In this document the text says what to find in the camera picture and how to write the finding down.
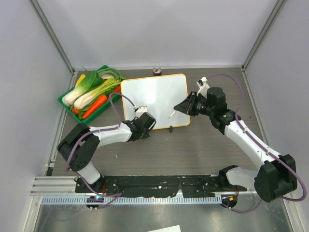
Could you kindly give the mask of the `whiteboard with orange frame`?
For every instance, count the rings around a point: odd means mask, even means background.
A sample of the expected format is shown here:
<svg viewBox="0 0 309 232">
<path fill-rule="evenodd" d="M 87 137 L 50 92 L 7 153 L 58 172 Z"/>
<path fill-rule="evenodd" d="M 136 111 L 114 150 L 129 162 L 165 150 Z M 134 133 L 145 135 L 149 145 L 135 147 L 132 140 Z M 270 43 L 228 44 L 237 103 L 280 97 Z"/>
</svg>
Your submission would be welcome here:
<svg viewBox="0 0 309 232">
<path fill-rule="evenodd" d="M 188 126 L 191 122 L 190 116 L 179 112 L 169 118 L 173 107 L 188 95 L 183 73 L 127 79 L 121 83 L 121 93 L 137 107 L 147 106 L 148 113 L 156 119 L 155 130 Z"/>
</svg>

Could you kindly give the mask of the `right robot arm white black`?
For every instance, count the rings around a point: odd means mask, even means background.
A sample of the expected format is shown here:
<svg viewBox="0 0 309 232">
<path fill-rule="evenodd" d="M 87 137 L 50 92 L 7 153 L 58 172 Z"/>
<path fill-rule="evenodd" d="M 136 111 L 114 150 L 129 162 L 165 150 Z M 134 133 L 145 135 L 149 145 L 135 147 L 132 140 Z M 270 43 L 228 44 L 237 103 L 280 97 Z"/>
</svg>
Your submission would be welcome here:
<svg viewBox="0 0 309 232">
<path fill-rule="evenodd" d="M 237 144 L 256 165 L 256 171 L 236 165 L 220 170 L 220 189 L 228 191 L 234 186 L 252 189 L 267 203 L 296 190 L 293 157 L 280 155 L 254 135 L 244 121 L 228 109 L 225 93 L 220 87 L 209 88 L 206 96 L 191 92 L 173 109 L 189 116 L 208 116 L 212 126 Z"/>
</svg>

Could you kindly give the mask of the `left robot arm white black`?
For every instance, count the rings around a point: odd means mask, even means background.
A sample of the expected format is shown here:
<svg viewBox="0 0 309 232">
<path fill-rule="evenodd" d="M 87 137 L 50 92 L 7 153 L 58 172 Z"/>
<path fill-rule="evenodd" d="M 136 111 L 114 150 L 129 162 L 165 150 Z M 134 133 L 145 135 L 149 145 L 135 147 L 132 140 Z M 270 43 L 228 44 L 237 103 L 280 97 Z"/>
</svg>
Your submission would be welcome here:
<svg viewBox="0 0 309 232">
<path fill-rule="evenodd" d="M 69 169 L 79 174 L 81 184 L 97 193 L 103 188 L 104 177 L 91 162 L 96 149 L 104 145 L 146 139 L 150 137 L 149 132 L 155 124 L 156 119 L 148 112 L 107 127 L 89 127 L 79 123 L 59 143 L 57 150 Z"/>
</svg>

